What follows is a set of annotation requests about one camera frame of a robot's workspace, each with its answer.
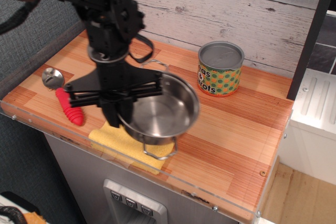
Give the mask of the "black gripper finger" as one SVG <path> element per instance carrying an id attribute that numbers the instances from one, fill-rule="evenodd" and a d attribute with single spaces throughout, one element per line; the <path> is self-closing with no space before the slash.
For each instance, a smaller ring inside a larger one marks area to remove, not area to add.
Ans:
<path id="1" fill-rule="evenodd" d="M 117 108 L 115 103 L 109 101 L 101 101 L 101 109 L 104 117 L 111 127 L 120 127 Z"/>
<path id="2" fill-rule="evenodd" d="M 132 122 L 133 100 L 125 99 L 120 103 L 120 116 L 126 123 Z"/>

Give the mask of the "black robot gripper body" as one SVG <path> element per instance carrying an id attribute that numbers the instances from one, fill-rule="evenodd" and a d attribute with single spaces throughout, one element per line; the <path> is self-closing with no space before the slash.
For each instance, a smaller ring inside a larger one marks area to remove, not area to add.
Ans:
<path id="1" fill-rule="evenodd" d="M 127 51 L 112 57 L 88 48 L 95 70 L 64 86 L 70 95 L 72 107 L 118 103 L 162 94 L 162 74 L 159 71 L 138 68 L 126 62 L 132 54 Z"/>

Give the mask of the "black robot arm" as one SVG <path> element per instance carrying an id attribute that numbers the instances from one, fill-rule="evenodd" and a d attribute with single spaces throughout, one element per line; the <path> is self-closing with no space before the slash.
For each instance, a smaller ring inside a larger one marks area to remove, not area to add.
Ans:
<path id="1" fill-rule="evenodd" d="M 1 33 L 21 25 L 40 0 L 24 2 L 8 20 L 1 24 Z M 139 98 L 160 95 L 162 75 L 154 70 L 140 69 L 126 62 L 129 46 L 137 39 L 150 48 L 153 43 L 140 35 L 144 14 L 134 0 L 60 0 L 75 7 L 89 39 L 88 55 L 96 68 L 86 76 L 65 84 L 71 107 L 97 105 L 107 122 L 118 127 L 131 122 L 134 102 Z"/>

